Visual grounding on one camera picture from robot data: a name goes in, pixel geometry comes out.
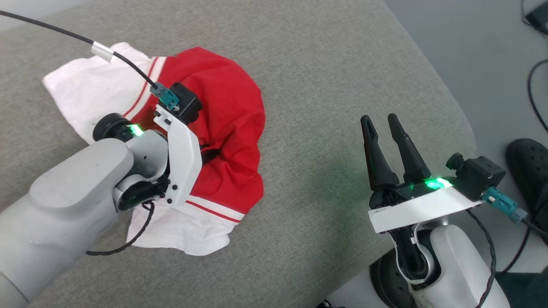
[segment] green led light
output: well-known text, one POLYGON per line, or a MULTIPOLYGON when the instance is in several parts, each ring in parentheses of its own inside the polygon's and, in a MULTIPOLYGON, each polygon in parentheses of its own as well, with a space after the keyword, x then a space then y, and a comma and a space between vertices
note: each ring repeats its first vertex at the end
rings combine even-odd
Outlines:
POLYGON ((139 137, 140 135, 143 135, 145 132, 142 131, 142 129, 137 124, 131 124, 129 126, 129 129, 132 130, 132 133, 139 137))
POLYGON ((434 190, 453 186, 448 180, 442 178, 428 179, 424 181, 424 184, 434 190))

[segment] black shoe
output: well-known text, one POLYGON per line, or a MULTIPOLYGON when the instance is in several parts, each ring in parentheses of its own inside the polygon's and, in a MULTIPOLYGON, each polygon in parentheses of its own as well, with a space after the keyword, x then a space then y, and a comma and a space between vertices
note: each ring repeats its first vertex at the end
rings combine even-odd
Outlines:
POLYGON ((316 306, 316 308, 327 308, 327 307, 333 307, 331 306, 331 303, 328 302, 327 299, 322 300, 322 302, 318 306, 316 306))
POLYGON ((545 195, 548 187, 548 149, 534 140, 518 139, 506 149, 506 161, 527 202, 530 217, 535 217, 533 221, 539 228, 548 230, 547 202, 538 202, 539 196, 541 193, 545 195))

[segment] gray couch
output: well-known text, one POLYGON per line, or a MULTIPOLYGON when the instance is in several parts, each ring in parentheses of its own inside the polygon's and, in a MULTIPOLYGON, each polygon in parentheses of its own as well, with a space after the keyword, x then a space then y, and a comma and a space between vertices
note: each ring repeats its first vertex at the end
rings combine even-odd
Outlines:
MULTIPOLYGON (((390 112, 436 175, 454 152, 475 151, 461 109, 382 0, 98 0, 46 21, 148 55, 199 45, 238 62, 265 103, 265 195, 218 252, 84 256, 32 307, 315 307, 391 248, 367 215, 362 115, 399 175, 390 112)), ((89 56, 88 45, 33 25, 0 33, 0 210, 85 146, 41 78, 89 56)), ((121 245, 129 218, 94 248, 121 245)))

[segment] teal connector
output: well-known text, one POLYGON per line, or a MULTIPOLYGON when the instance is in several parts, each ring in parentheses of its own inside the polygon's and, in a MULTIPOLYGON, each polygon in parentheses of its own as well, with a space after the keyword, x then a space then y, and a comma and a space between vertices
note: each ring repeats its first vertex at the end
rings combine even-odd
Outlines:
POLYGON ((510 199, 507 195, 500 192, 494 187, 489 187, 485 192, 482 199, 491 204, 494 208, 498 208, 504 214, 508 215, 513 221, 520 223, 525 217, 527 212, 517 207, 517 203, 510 199))
POLYGON ((179 110, 179 98, 177 95, 160 82, 157 82, 156 86, 158 87, 157 89, 150 86, 150 93, 159 98, 167 109, 174 111, 179 110))

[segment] red and white shirt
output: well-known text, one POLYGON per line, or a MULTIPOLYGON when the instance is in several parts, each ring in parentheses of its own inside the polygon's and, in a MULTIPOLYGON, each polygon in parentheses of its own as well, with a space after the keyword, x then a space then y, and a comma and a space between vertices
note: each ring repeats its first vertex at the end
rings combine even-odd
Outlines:
MULTIPOLYGON (((166 87, 179 82, 203 104, 189 128, 202 151, 217 155, 202 167, 191 196, 183 204, 156 203, 139 247, 167 247, 206 255, 229 243, 232 231, 263 195, 257 142, 265 123, 261 92, 234 61, 192 48, 173 57, 148 58, 127 43, 111 47, 130 59, 153 81, 166 87)), ((59 110, 88 143, 103 116, 118 112, 143 129, 153 122, 158 99, 149 85, 117 58, 98 56, 71 61, 43 78, 59 110)), ((128 240, 141 229, 148 212, 135 208, 128 240)))

